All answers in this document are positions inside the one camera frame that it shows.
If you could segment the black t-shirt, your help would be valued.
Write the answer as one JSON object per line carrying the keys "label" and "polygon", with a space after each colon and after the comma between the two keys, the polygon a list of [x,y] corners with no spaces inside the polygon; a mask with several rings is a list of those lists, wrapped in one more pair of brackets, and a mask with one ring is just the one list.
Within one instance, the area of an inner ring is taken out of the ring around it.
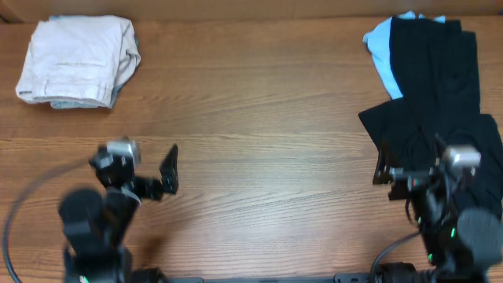
{"label": "black t-shirt", "polygon": [[453,199],[459,210],[502,216],[502,143],[497,123],[480,111],[475,33],[458,20],[391,20],[391,70],[402,97],[359,113],[375,145],[387,142],[406,170],[435,162],[435,137],[481,153],[475,180]]}

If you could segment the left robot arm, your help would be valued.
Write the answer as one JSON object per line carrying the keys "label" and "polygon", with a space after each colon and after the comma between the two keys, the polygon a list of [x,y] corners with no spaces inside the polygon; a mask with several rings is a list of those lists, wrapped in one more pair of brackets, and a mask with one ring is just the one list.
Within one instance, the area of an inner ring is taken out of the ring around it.
{"label": "left robot arm", "polygon": [[173,145],[160,165],[159,178],[136,175],[141,162],[138,143],[128,138],[99,146],[89,164],[105,188],[69,193],[58,209],[63,233],[66,282],[165,282],[158,268],[133,270],[123,239],[144,199],[160,201],[178,191],[178,147]]}

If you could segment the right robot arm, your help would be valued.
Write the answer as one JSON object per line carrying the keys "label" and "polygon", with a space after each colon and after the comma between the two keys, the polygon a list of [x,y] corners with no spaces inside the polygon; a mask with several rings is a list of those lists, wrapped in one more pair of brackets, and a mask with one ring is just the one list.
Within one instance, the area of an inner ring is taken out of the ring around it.
{"label": "right robot arm", "polygon": [[[447,145],[435,139],[435,164],[408,171],[393,157],[386,141],[380,143],[373,185],[389,185],[389,200],[404,200],[406,216],[416,227],[386,247],[373,261],[371,282],[485,282],[486,272],[502,261],[502,223],[488,210],[459,210],[454,194],[470,186],[481,155],[470,145]],[[382,259],[399,245],[422,237],[430,270],[417,271],[410,263]]]}

